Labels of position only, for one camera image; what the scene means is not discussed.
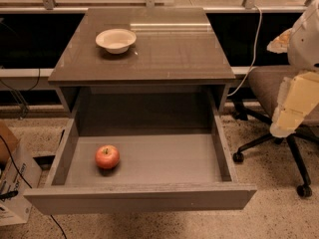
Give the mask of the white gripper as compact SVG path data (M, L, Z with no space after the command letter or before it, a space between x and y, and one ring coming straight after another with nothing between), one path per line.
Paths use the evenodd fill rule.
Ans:
M288 50L288 61L301 70L319 70L319 0L314 0L291 29L269 42L267 50L281 54ZM319 104L319 74L304 72L284 77L279 87L277 107L270 133L287 137L303 123Z

